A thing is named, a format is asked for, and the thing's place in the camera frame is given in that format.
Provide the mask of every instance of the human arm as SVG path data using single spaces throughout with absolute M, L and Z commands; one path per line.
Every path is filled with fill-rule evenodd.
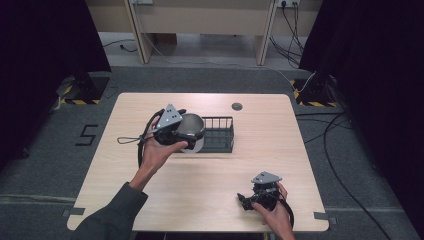
M 152 122 L 150 129 L 158 119 Z M 143 161 L 133 179 L 122 186 L 107 206 L 84 219 L 71 239 L 130 238 L 135 217 L 148 198 L 143 192 L 144 187 L 172 153 L 187 146 L 187 142 L 160 145 L 151 135 L 146 136 L 146 139 Z
M 281 197 L 287 199 L 287 190 L 281 183 L 277 182 L 277 185 L 280 189 Z M 281 240 L 295 239 L 292 226 L 290 224 L 289 214 L 283 204 L 279 201 L 277 201 L 277 204 L 272 211 L 265 209 L 259 203 L 253 203 L 252 207 L 263 216 L 264 220 L 262 224 L 268 224 L 271 230 Z

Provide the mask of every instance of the gray floor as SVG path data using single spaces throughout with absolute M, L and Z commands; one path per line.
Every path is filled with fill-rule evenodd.
M 103 44 L 132 38 L 132 34 L 100 35 Z M 289 38 L 276 39 L 286 48 L 290 44 Z M 113 68 L 112 74 L 104 73 L 111 80 L 100 104 L 58 107 L 29 146 L 30 156 L 11 161 L 0 173 L 2 239 L 69 238 L 71 231 L 66 227 L 66 213 L 78 196 L 112 107 L 121 92 L 281 93 L 290 96 L 296 114 L 342 111 L 339 107 L 298 106 L 287 79 L 307 78 L 311 73 L 291 67 L 272 45 L 269 46 L 265 66 L 258 67 L 251 37 L 181 35 L 177 46 L 158 46 L 164 56 L 154 53 L 147 65 L 141 65 L 136 52 L 121 50 L 120 44 L 127 49 L 135 49 L 131 41 L 105 47 Z M 284 76 L 276 70 L 283 70 Z M 333 117 L 298 116 L 304 141 L 321 135 Z M 340 126 L 332 128 L 327 135 L 327 149 L 337 175 L 391 239 L 419 239 L 387 182 L 373 168 L 372 159 L 357 132 L 351 129 L 354 125 L 348 116 L 342 116 L 337 122 L 341 122 Z M 93 144 L 75 146 L 75 143 L 87 141 L 80 138 L 87 124 L 96 125 L 86 132 L 96 136 Z M 297 239 L 385 239 L 377 225 L 335 178 L 325 157 L 323 138 L 318 137 L 305 146 L 331 225 L 323 233 L 296 233 Z M 154 238 L 150 235 L 143 239 Z M 236 237 L 185 235 L 181 238 L 169 234 L 168 239 Z

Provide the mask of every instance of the round black dot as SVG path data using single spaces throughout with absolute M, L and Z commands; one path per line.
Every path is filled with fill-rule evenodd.
M 233 108 L 233 110 L 240 111 L 243 109 L 243 105 L 241 105 L 241 103 L 233 103 L 231 108 Z

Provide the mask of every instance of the black curtain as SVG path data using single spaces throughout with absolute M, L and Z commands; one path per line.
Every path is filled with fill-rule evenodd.
M 421 0 L 324 0 L 300 62 L 301 69 L 324 69 L 337 78 L 373 161 L 421 238 L 423 10 Z
M 110 66 L 84 0 L 0 3 L 1 167 L 25 147 L 68 76 Z

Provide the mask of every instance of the gray sleeve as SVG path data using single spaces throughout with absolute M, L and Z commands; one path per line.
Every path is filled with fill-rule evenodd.
M 112 201 L 84 219 L 73 232 L 71 239 L 124 239 L 131 236 L 135 217 L 147 194 L 125 183 Z

